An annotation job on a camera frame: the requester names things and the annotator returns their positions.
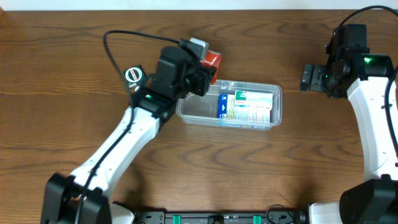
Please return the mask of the red orange small box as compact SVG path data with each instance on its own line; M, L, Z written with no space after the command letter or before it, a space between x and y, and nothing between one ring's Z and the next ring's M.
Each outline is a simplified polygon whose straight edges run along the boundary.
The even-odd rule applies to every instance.
M216 69L215 74L211 78L212 85L216 82L216 80L218 78L218 73L219 73L222 58L223 58L223 56L220 53L214 52L212 50L208 50L205 58L201 60L201 63L204 66Z

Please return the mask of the white green medicine box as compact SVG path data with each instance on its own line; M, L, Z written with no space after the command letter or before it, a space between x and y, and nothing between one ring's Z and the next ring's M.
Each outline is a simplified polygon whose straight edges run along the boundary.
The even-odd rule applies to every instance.
M253 106L272 109L272 93L260 93L253 91L235 91L235 105L236 106Z

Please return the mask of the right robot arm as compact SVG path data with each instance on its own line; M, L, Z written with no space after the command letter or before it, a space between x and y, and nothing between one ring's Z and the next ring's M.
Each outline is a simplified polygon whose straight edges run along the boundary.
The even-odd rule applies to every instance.
M325 65L306 64L299 89L346 98L354 109L364 182L330 203L309 205L307 223L397 223L397 103L390 56L372 54L364 24L334 29Z

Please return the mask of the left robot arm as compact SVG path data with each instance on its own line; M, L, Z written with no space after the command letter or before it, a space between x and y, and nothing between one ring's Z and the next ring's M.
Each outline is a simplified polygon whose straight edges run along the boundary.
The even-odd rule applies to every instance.
M221 58L193 43L163 48L156 72L134 92L107 140L68 177L55 173L48 180L40 223L134 223L132 210L109 202L119 179L174 115L179 99L205 95Z

